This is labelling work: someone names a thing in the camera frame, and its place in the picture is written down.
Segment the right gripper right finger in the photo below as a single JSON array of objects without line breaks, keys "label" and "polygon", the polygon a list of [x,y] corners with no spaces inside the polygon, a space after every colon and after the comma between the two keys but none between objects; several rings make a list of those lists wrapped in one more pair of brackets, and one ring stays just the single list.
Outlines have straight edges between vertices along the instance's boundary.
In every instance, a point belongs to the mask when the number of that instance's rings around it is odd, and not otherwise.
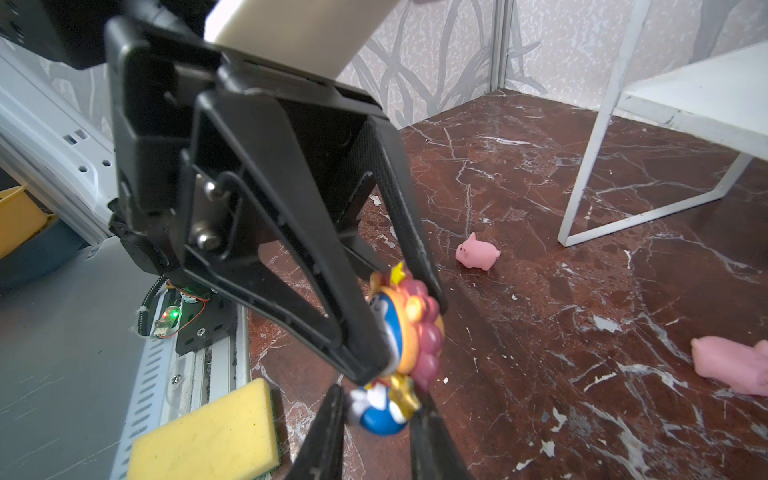
[{"label": "right gripper right finger", "polygon": [[472,479],[434,400],[426,392],[417,396],[422,407],[410,420],[411,478]]}]

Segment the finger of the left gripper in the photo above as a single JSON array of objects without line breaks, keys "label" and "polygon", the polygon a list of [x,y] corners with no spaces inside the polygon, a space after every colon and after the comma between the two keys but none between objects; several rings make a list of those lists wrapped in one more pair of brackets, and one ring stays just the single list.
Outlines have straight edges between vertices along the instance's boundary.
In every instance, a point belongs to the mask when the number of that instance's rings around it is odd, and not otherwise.
[{"label": "finger of the left gripper", "polygon": [[402,138],[389,121],[369,117],[341,162],[341,239],[353,271],[363,280],[384,269],[358,233],[359,213],[374,188],[387,209],[406,266],[445,312],[447,297],[422,228]]}]

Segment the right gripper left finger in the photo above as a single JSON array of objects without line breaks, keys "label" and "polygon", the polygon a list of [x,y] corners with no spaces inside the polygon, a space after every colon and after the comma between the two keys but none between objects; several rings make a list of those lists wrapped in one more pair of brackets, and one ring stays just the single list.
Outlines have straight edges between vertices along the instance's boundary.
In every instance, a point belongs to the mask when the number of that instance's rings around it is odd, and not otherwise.
[{"label": "right gripper left finger", "polygon": [[286,479],[340,480],[343,474],[346,392],[331,385]]}]

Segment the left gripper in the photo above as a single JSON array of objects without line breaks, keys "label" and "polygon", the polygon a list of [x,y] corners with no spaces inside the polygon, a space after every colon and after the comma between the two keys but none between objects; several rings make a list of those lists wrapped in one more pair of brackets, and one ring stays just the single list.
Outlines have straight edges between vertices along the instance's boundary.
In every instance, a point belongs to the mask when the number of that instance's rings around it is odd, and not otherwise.
[{"label": "left gripper", "polygon": [[366,93],[121,16],[105,27],[118,194],[110,231],[144,271],[271,319],[350,380],[390,353],[357,245],[383,142]]}]

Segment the yellow hooded blue cat figurine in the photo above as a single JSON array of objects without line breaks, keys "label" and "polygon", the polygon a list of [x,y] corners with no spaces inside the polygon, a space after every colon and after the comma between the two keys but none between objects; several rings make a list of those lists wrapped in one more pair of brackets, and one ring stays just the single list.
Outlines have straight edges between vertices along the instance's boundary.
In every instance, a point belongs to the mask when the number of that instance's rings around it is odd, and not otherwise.
[{"label": "yellow hooded blue cat figurine", "polygon": [[439,303],[403,262],[370,277],[368,304],[392,360],[383,373],[347,395],[346,421],[390,436],[422,409],[419,393],[438,377],[445,333]]}]

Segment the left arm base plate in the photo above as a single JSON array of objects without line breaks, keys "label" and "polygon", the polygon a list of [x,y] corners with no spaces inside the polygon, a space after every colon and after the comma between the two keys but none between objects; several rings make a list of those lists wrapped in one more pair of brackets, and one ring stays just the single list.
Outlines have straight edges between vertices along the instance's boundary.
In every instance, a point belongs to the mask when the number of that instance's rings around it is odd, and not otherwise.
[{"label": "left arm base plate", "polygon": [[237,307],[220,293],[211,290],[195,294],[161,276],[137,310],[136,331],[145,338],[172,342],[181,357],[234,337],[237,324]]}]

